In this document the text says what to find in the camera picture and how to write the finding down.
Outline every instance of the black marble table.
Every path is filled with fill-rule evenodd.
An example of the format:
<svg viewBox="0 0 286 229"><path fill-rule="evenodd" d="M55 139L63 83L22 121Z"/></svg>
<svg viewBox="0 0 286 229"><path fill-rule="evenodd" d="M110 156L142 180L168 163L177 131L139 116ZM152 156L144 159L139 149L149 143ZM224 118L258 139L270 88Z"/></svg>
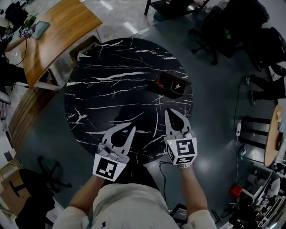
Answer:
<svg viewBox="0 0 286 229"><path fill-rule="evenodd" d="M161 46L138 38L108 41L81 58L67 83L65 112L76 140L92 155L106 130L132 122L136 133L128 156L146 164L164 155L164 112L173 108L190 118L189 86L184 96L170 99L146 90L163 71L188 79L179 61ZM123 130L117 146L124 143Z"/></svg>

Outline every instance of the tablet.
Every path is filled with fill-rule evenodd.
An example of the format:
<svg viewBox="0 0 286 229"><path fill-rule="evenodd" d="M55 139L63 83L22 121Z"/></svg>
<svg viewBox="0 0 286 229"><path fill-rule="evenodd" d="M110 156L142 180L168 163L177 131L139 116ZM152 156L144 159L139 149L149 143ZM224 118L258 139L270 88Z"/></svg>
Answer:
<svg viewBox="0 0 286 229"><path fill-rule="evenodd" d="M36 40L39 40L41 35L45 32L45 30L50 26L48 22L39 21L36 24L36 31L33 33L32 37Z"/></svg>

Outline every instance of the silver watch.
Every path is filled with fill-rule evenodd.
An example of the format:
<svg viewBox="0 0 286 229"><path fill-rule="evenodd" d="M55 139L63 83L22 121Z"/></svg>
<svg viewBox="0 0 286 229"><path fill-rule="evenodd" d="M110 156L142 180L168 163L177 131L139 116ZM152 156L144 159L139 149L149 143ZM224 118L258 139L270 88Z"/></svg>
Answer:
<svg viewBox="0 0 286 229"><path fill-rule="evenodd" d="M179 169L186 169L186 168L193 166L193 163L189 162L189 163L185 163L185 164L177 165L177 166Z"/></svg>

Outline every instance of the wooden desk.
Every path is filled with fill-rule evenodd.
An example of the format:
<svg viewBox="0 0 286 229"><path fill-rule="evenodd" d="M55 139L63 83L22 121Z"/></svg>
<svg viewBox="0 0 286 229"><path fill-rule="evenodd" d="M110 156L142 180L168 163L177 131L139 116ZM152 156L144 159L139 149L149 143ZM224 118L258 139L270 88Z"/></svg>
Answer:
<svg viewBox="0 0 286 229"><path fill-rule="evenodd" d="M49 84L37 83L42 74L75 41L102 23L78 0L60 1L46 12L40 21L50 23L50 27L39 40L34 38L27 40L25 58L26 42L23 42L20 47L29 88L33 86L47 88L46 85Z"/></svg>
<svg viewBox="0 0 286 229"><path fill-rule="evenodd" d="M273 115L271 119L259 119L259 118L252 118L249 116L246 116L242 119L242 125L241 125L241 132L250 132L254 134L259 134L263 136L267 136L266 144L258 143L249 139L245 139L243 137L239 137L239 140L241 143L247 143L259 148L265 149L264 153L264 165L266 167L270 166L272 162L275 160L278 151L276 150L276 141L279 136L279 130L278 130L278 116L277 112L281 113L282 117L282 108L280 105L277 105L274 109ZM252 128L243 127L244 122L256 122L256 123L264 123L269 124L269 130L268 132L254 130Z"/></svg>

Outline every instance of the floor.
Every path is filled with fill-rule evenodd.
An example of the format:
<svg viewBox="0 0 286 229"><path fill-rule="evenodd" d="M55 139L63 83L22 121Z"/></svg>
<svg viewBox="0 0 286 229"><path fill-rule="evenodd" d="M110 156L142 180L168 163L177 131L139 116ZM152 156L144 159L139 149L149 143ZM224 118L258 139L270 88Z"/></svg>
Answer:
<svg viewBox="0 0 286 229"><path fill-rule="evenodd" d="M97 1L85 1L87 6L97 5ZM138 30L135 37L155 42L171 52L185 69L193 90L193 112L190 119L193 135L198 140L198 157L195 160L194 170L196 176L207 196L209 209L221 215L228 202L233 201L229 195L229 188L235 184L244 186L247 175L253 170L249 161L237 161L236 135L234 130L234 110L236 106L237 91L242 78L254 73L260 77L268 78L267 72L257 72L251 65L244 51L235 53L233 58L227 59L219 55L219 64L212 66L209 52L201 51L196 55L191 53L191 48L198 45L197 38L189 37L187 32L192 27L200 26L203 15L190 15L162 23L154 24L152 19L143 17L145 1L132 1L124 4L123 1L108 1L108 3L121 6L125 11L118 14L124 15L125 20L132 21L138 16ZM133 7L136 12L129 12L128 7ZM132 34L119 26L114 19L108 18L105 8L101 10L92 8L95 14L104 22L101 28L103 38L113 39L129 37ZM251 106L248 98L250 88L241 84L236 122L243 116L270 118L275 107L273 101L258 101L255 107ZM61 189L55 195L56 200L66 207L72 195L85 183L92 174L93 157L86 152L75 140L69 130L64 113L64 88L54 97L48 106L35 121L33 127L27 132L17 152L17 156L25 168L39 171L36 158L44 156L46 164L51 167L57 160L62 165L62 170L57 175L63 182L72 183L72 188ZM157 161L146 164L161 193L164 192L163 179L159 171L159 161L168 161L164 155ZM165 193L169 209L178 203L184 204L179 172L175 166L163 165L162 171L167 178Z"/></svg>
<svg viewBox="0 0 286 229"><path fill-rule="evenodd" d="M37 19L40 19L42 14L59 1L60 0L31 0L30 3L25 6L25 9L30 15L36 15ZM156 23L153 19L155 10L152 7L149 8L148 15L144 16L146 1L147 0L81 0L81 2L103 22L97 29L102 42L133 35L134 33L124 25L125 22L129 22L137 31L154 25ZM91 35L98 37L96 30L92 30L67 49L51 66L61 86L66 84L73 69L69 51ZM6 56L13 64L17 64L21 61L21 55L17 48L7 53ZM7 124L9 124L26 90L27 88L25 87L16 86L14 92L10 94L12 105L8 108L6 117Z"/></svg>

